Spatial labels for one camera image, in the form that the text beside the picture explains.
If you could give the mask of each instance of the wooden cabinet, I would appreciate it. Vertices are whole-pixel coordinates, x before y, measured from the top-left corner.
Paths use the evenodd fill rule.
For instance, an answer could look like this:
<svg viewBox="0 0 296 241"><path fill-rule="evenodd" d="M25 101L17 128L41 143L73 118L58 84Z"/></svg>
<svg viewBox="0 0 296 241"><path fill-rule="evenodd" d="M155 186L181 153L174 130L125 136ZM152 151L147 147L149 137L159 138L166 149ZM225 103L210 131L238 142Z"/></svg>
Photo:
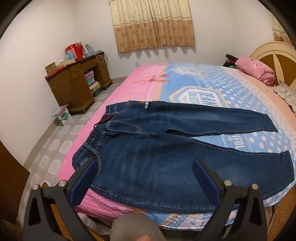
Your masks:
<svg viewBox="0 0 296 241"><path fill-rule="evenodd" d="M15 223L30 173L0 141L0 218Z"/></svg>
<svg viewBox="0 0 296 241"><path fill-rule="evenodd" d="M66 66L65 69L47 76L46 80L60 106L68 104L69 112L86 111L94 102L91 90L87 84L85 72L94 71L95 80L103 89L111 83L105 60L98 63L95 55Z"/></svg>

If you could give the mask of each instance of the blue denim jeans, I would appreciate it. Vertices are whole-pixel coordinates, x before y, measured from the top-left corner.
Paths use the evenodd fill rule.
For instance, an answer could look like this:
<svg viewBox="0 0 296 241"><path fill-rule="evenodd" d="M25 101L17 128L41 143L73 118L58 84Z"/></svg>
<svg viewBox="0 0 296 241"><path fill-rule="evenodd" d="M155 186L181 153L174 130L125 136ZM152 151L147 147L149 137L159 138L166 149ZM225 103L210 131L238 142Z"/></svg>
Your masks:
<svg viewBox="0 0 296 241"><path fill-rule="evenodd" d="M201 158L235 185L259 185L263 199L294 180L288 151L249 153L190 137L277 131L266 114L193 104L129 101L106 107L102 120L73 156L78 170L91 156L99 169L91 189L148 210L207 213L210 205L192 162Z"/></svg>

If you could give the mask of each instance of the white wall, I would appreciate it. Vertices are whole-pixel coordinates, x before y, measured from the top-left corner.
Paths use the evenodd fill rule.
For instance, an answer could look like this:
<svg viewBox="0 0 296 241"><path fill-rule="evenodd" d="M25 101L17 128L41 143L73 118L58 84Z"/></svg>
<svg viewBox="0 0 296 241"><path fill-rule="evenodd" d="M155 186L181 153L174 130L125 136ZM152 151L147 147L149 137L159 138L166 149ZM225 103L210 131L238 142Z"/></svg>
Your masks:
<svg viewBox="0 0 296 241"><path fill-rule="evenodd" d="M108 55L111 79L128 76L136 67L152 63L194 62L221 65L232 53L234 29L229 0L189 0L192 12L195 47L159 47L118 53L110 6L107 0L76 0L82 40L94 50Z"/></svg>
<svg viewBox="0 0 296 241"><path fill-rule="evenodd" d="M109 58L111 78L128 76L151 63L193 62L222 65L225 55L249 56L273 40L266 9L257 0L189 0L196 47L168 46L118 53L107 0L75 0L82 40Z"/></svg>
<svg viewBox="0 0 296 241"><path fill-rule="evenodd" d="M237 57L249 57L262 44L274 40L267 9L258 0L231 0L235 13Z"/></svg>
<svg viewBox="0 0 296 241"><path fill-rule="evenodd" d="M0 140L24 164L58 104L44 67L80 40L71 0L33 0L0 40Z"/></svg>

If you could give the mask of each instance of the pink pillow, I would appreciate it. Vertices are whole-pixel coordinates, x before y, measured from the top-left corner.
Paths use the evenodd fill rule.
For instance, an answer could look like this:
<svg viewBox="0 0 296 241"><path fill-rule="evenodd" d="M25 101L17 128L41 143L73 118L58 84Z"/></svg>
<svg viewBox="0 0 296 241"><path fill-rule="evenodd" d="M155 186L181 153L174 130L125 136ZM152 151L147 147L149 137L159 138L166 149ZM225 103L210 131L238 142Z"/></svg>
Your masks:
<svg viewBox="0 0 296 241"><path fill-rule="evenodd" d="M257 59L242 57L235 62L235 65L240 68L240 71L253 76L266 85L274 83L274 70Z"/></svg>

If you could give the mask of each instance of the blue gripper pad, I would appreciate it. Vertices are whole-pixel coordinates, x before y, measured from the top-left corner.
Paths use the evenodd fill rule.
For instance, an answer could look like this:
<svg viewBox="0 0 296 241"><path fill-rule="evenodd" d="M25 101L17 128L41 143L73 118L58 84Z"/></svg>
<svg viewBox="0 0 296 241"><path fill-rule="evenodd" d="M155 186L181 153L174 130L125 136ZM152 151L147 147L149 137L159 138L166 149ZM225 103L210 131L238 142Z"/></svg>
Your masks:
<svg viewBox="0 0 296 241"><path fill-rule="evenodd" d="M195 178L197 179L210 204L218 207L221 202L220 190L209 175L209 169L207 171L200 163L200 161L195 159L192 163L192 170Z"/></svg>
<svg viewBox="0 0 296 241"><path fill-rule="evenodd" d="M69 196L69 202L72 207L75 207L81 203L95 176L98 174L98 169L98 161L96 159L93 159L92 162L86 167L85 171L80 175L78 180L75 182L70 190Z"/></svg>

